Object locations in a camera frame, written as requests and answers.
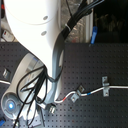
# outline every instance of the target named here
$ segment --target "white plastic casing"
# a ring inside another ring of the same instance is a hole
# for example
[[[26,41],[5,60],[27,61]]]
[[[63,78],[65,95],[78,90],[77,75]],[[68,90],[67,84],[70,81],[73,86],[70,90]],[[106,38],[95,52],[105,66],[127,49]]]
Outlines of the white plastic casing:
[[[52,77],[53,49],[60,33],[60,0],[4,0],[4,4],[12,33],[45,64]],[[61,79],[58,83],[56,98]]]
[[[58,0],[4,0],[4,4],[17,20],[33,25],[49,22],[58,10]]]

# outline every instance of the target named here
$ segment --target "cable tie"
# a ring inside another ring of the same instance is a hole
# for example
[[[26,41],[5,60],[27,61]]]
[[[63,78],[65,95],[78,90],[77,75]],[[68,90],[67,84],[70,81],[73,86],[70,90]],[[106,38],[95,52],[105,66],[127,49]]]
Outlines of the cable tie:
[[[65,24],[65,26],[68,28],[69,32],[71,32],[70,27],[67,24]]]

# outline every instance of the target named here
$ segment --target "cable bundle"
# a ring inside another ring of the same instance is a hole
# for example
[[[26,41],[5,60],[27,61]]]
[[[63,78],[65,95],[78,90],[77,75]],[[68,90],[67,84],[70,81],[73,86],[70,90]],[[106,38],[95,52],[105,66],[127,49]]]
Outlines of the cable bundle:
[[[89,15],[92,12],[92,8],[94,8],[95,6],[97,6],[100,3],[104,2],[104,0],[94,0],[89,5],[87,5],[86,2],[87,2],[86,0],[83,0],[82,3],[80,4],[80,6],[78,7],[76,13],[73,15],[71,14],[69,5],[67,4],[71,18],[69,19],[68,23],[66,24],[66,27],[61,32],[64,39],[66,39],[68,37],[69,33],[72,31],[74,26],[77,24],[77,22],[82,17]]]

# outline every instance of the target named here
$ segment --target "metal bracket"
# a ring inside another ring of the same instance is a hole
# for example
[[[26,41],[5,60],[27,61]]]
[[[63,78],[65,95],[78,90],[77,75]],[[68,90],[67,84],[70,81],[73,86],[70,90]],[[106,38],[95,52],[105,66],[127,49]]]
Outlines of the metal bracket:
[[[4,73],[3,73],[3,77],[10,82],[10,75],[11,75],[11,72],[9,71],[9,69],[6,69],[4,70]]]
[[[79,97],[81,96],[81,93],[84,92],[84,88],[82,85],[79,86],[77,93],[75,93],[72,97],[71,100],[73,103],[76,102],[77,99],[79,99]]]
[[[102,77],[102,85],[103,85],[103,96],[108,97],[109,96],[109,83],[108,83],[108,77]]]

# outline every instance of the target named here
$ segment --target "black panel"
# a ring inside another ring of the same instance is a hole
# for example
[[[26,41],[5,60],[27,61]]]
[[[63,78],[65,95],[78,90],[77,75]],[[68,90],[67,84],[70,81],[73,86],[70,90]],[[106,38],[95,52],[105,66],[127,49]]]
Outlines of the black panel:
[[[0,79],[4,68],[10,71],[15,62],[28,51],[18,43],[0,43]],[[102,87],[102,77],[108,76],[111,85],[128,85],[127,44],[66,44],[63,86],[58,100],[80,84],[85,92]],[[0,84],[0,97],[7,89]],[[109,97],[97,92],[80,99],[74,104],[70,97],[57,104],[54,115],[43,111],[46,128],[127,128],[128,90],[111,89]],[[11,127],[12,121],[3,128]]]

